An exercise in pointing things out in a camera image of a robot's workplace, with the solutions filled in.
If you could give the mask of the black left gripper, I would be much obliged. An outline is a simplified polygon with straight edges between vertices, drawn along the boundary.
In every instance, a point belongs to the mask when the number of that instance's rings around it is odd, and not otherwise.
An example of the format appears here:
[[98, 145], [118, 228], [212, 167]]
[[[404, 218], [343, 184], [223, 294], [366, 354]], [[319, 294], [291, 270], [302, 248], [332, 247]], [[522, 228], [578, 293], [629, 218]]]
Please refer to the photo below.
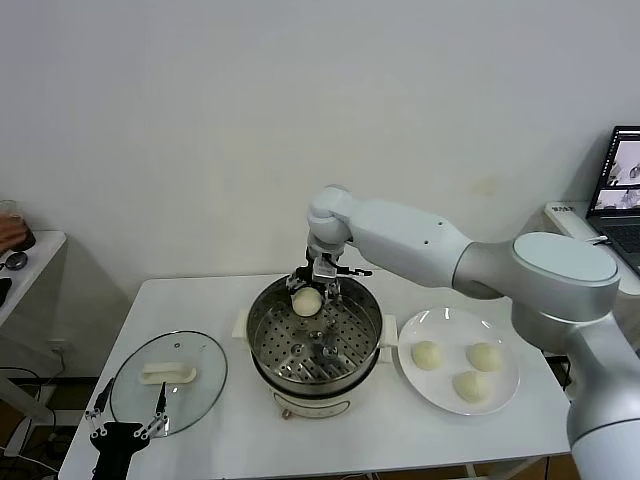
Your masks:
[[105, 411], [114, 379], [111, 378], [98, 394], [94, 405], [85, 411], [85, 419], [92, 426], [90, 442], [98, 451], [98, 460], [92, 471], [93, 480], [125, 480], [132, 457], [144, 449], [144, 440], [151, 439], [164, 431], [168, 422], [166, 414], [166, 383], [163, 382], [152, 419], [146, 424], [107, 422], [102, 415]]

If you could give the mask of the person's hand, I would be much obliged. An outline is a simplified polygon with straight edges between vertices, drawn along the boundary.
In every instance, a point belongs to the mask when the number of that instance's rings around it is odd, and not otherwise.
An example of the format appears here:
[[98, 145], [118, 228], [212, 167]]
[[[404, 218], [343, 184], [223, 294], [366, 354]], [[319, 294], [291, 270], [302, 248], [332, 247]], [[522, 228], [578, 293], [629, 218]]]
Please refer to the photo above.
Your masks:
[[23, 219], [17, 214], [2, 213], [0, 215], [0, 250], [13, 249], [27, 237], [27, 228]]

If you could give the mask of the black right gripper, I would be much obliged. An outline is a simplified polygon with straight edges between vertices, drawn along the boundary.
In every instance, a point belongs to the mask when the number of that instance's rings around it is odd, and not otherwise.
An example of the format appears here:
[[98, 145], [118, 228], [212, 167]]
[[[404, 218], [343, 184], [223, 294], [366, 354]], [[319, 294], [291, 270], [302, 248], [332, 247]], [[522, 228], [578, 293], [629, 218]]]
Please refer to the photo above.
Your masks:
[[301, 282], [305, 287], [316, 289], [324, 295], [324, 302], [330, 303], [341, 298], [338, 276], [344, 273], [343, 266], [329, 263], [313, 263], [299, 267], [297, 274], [292, 273], [286, 278], [285, 287], [290, 296], [301, 289]]

